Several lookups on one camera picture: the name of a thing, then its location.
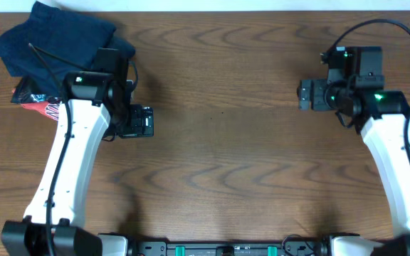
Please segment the navy blue shorts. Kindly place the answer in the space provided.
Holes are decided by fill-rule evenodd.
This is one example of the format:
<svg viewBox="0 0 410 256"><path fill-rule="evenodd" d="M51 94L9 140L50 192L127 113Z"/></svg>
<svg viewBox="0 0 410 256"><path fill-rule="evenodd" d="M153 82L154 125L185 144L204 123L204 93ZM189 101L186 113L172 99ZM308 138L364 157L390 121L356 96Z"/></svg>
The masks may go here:
<svg viewBox="0 0 410 256"><path fill-rule="evenodd" d="M110 42L115 30L108 21L37 1L24 23L0 36L0 58L12 76L28 76L41 94L57 97L57 85L29 46L90 68L97 50Z"/></svg>

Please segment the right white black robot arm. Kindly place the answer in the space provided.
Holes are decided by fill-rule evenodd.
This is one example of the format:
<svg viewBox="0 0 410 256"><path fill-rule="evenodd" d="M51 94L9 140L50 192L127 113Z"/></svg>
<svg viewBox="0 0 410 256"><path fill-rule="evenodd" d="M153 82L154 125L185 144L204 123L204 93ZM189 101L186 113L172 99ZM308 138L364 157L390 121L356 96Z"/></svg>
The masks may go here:
<svg viewBox="0 0 410 256"><path fill-rule="evenodd" d="M377 166L394 233L385 242L330 235L316 247L317 254L410 255L410 117L403 93L351 80L301 80L297 95L301 110L333 110L338 117L351 117L347 126L356 129Z"/></svg>

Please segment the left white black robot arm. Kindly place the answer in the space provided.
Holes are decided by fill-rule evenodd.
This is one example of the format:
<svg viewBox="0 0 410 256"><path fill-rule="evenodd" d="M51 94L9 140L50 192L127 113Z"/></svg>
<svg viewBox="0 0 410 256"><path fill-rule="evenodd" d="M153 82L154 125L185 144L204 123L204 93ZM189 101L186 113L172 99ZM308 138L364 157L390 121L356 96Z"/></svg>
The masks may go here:
<svg viewBox="0 0 410 256"><path fill-rule="evenodd" d="M136 255L125 235L85 230L85 202L98 147L154 134L153 110L131 104L136 80L74 71L65 76L58 126L45 171L20 221L8 220L1 242L10 255Z"/></svg>

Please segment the folded navy blue garment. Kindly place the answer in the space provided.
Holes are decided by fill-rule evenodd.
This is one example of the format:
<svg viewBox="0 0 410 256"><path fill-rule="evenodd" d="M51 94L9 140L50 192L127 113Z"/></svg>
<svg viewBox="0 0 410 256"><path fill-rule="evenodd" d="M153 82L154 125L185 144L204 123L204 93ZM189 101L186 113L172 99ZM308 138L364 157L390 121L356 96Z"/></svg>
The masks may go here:
<svg viewBox="0 0 410 256"><path fill-rule="evenodd" d="M135 56L135 47L124 38L113 36L107 45L108 48L117 49L124 58L132 59Z"/></svg>

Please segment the red printed garment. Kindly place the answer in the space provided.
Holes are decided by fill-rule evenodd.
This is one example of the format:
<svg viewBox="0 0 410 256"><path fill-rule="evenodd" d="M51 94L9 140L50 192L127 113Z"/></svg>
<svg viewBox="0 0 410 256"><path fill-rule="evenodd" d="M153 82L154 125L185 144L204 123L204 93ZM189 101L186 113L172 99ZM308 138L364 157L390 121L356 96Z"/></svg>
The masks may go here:
<svg viewBox="0 0 410 256"><path fill-rule="evenodd" d="M33 102L33 103L23 103L21 106L27 110L34 110L46 116L50 119L58 121L59 117L59 104L49 103L49 102Z"/></svg>

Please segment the black white printed garment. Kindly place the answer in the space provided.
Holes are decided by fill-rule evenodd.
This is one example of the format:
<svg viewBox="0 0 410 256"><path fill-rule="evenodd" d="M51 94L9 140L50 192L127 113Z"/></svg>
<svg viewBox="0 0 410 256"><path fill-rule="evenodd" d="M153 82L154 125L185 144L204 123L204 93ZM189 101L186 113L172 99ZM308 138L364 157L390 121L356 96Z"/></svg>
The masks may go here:
<svg viewBox="0 0 410 256"><path fill-rule="evenodd" d="M42 92L37 83L29 76L24 76L13 90L11 103L28 104L28 103L60 103L61 97L55 97Z"/></svg>

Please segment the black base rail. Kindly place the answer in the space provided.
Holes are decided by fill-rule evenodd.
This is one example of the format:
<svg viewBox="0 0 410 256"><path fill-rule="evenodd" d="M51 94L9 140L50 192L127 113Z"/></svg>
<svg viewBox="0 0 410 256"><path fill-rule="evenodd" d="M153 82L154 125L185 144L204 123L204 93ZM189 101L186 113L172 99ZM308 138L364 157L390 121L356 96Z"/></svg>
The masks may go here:
<svg viewBox="0 0 410 256"><path fill-rule="evenodd" d="M166 239L136 240L117 233L101 233L104 255L125 256L324 256L328 242L289 235L279 241L172 242Z"/></svg>

